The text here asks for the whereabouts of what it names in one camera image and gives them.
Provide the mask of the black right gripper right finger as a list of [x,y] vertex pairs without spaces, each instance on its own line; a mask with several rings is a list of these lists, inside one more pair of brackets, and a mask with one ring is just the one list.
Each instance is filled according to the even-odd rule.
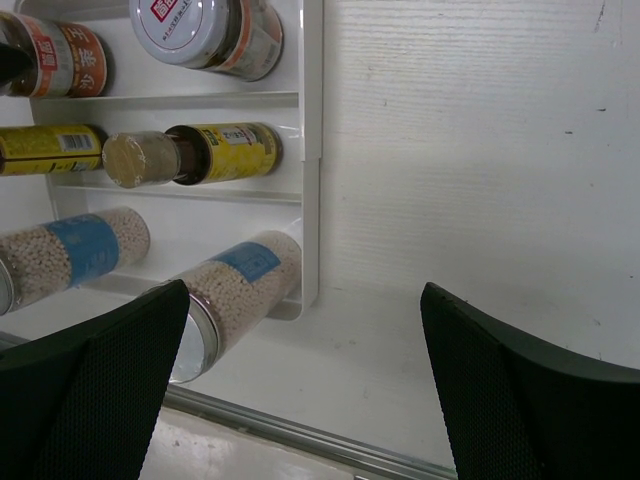
[[458,478],[638,478],[638,370],[551,344],[434,283],[420,312]]

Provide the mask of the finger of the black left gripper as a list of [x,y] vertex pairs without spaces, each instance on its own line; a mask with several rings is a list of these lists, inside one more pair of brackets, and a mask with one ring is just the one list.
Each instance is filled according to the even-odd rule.
[[33,69],[33,62],[24,50],[6,43],[1,44],[0,57],[1,94],[8,95],[10,85],[28,74]]

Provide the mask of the yellow bottle tan cap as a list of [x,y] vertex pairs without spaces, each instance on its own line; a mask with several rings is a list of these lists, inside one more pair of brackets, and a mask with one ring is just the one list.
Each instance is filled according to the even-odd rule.
[[2,127],[1,176],[99,170],[107,137],[85,124]]

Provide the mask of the pink spice jar white lid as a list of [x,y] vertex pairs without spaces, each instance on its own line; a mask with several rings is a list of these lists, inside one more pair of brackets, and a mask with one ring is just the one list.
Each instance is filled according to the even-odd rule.
[[1,44],[29,54],[33,69],[14,81],[11,97],[98,97],[108,79],[108,56],[88,27],[24,14],[1,13]]

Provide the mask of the yellow bottle brown cap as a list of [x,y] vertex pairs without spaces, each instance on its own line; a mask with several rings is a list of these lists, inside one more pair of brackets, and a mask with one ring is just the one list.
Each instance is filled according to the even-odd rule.
[[240,122],[114,134],[103,146],[102,165],[116,185],[131,189],[262,177],[282,157],[281,139],[271,126]]

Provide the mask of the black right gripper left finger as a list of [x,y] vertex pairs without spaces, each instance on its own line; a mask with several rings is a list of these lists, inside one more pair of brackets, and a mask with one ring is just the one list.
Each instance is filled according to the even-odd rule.
[[136,479],[189,309],[180,280],[1,353],[4,479]]

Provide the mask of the white can blue label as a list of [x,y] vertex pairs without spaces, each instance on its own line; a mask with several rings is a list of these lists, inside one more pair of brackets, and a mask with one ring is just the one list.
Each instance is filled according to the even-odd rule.
[[270,230],[179,274],[190,305],[170,382],[209,371],[298,287],[301,271],[296,239]]

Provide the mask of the white can beige label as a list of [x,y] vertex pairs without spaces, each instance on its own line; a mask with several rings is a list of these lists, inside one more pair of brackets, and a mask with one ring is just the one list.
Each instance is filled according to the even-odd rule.
[[128,207],[85,213],[1,236],[1,313],[17,311],[143,259],[151,236]]

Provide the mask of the brown spice jar white lid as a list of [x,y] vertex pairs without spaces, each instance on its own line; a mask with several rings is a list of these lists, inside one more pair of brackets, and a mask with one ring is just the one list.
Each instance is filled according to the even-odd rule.
[[253,82],[270,74],[283,49],[280,18],[267,1],[131,1],[142,47],[162,63]]

